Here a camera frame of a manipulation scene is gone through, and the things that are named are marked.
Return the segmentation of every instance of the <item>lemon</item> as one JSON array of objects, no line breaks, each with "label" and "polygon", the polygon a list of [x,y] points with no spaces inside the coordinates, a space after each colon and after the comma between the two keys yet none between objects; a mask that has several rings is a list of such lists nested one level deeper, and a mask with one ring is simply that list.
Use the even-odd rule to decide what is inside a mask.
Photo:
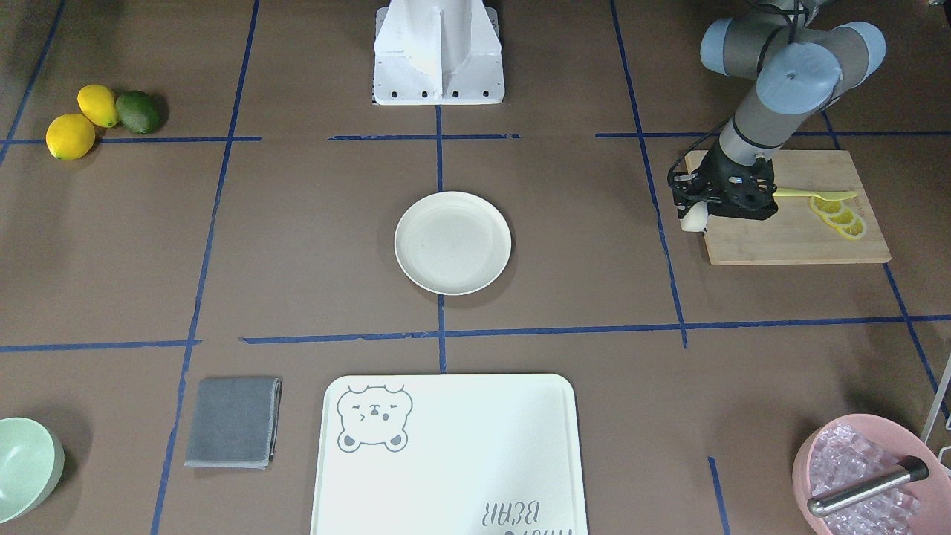
[{"label": "lemon", "polygon": [[79,89],[76,95],[79,109],[97,127],[112,128],[119,122],[116,95],[106,86],[93,84]]},{"label": "lemon", "polygon": [[858,216],[854,211],[852,211],[850,208],[846,208],[838,215],[824,215],[823,220],[833,227],[848,227],[855,221],[856,217]]},{"label": "lemon", "polygon": [[836,227],[835,228],[844,238],[849,240],[858,240],[865,236],[865,219],[861,215],[856,214],[855,220],[851,225],[846,227]]},{"label": "lemon", "polygon": [[47,147],[57,160],[80,158],[95,141],[96,129],[82,113],[60,115],[47,129]]},{"label": "lemon", "polygon": [[809,207],[820,216],[839,215],[845,211],[842,201],[826,201],[819,197],[809,197]]}]

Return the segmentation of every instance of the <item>bear illustration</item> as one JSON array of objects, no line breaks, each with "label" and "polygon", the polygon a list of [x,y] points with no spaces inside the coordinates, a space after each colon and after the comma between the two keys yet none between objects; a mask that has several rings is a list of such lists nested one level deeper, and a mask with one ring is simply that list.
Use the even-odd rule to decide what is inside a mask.
[{"label": "bear illustration", "polygon": [[343,431],[337,439],[340,449],[353,453],[361,445],[383,444],[390,451],[406,447],[406,417],[413,410],[413,398],[403,390],[388,386],[367,386],[347,392],[337,401]]}]

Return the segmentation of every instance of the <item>gray cloth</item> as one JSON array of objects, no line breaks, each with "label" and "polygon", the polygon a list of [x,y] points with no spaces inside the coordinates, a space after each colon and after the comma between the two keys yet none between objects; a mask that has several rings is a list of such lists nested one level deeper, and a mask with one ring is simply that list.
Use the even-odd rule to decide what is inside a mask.
[{"label": "gray cloth", "polygon": [[276,377],[202,379],[184,465],[266,468],[274,455],[280,399]]}]

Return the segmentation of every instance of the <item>lemon slice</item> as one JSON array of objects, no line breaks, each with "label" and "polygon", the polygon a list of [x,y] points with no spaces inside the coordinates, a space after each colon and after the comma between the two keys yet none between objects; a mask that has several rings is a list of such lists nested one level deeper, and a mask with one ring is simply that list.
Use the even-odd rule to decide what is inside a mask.
[{"label": "lemon slice", "polygon": [[833,227],[848,227],[849,225],[852,225],[853,222],[855,222],[857,217],[859,216],[854,211],[852,211],[850,208],[846,208],[839,215],[824,215],[823,221]]},{"label": "lemon slice", "polygon": [[847,226],[838,226],[835,227],[836,231],[842,235],[845,239],[848,240],[859,240],[865,236],[866,226],[865,219],[861,215],[855,214],[855,219],[852,221],[851,225]]},{"label": "lemon slice", "polygon": [[842,201],[826,201],[819,197],[809,197],[809,207],[820,216],[832,217],[845,211]]}]

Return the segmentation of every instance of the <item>plate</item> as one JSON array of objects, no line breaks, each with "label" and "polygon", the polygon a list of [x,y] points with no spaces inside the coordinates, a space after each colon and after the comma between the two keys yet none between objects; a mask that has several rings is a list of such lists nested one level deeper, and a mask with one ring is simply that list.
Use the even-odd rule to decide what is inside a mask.
[{"label": "plate", "polygon": [[311,535],[587,535],[554,374],[346,376],[323,398]]},{"label": "plate", "polygon": [[433,293],[464,295],[502,273],[512,253],[512,234],[488,201],[443,191],[406,210],[394,247],[399,266],[414,283]]}]

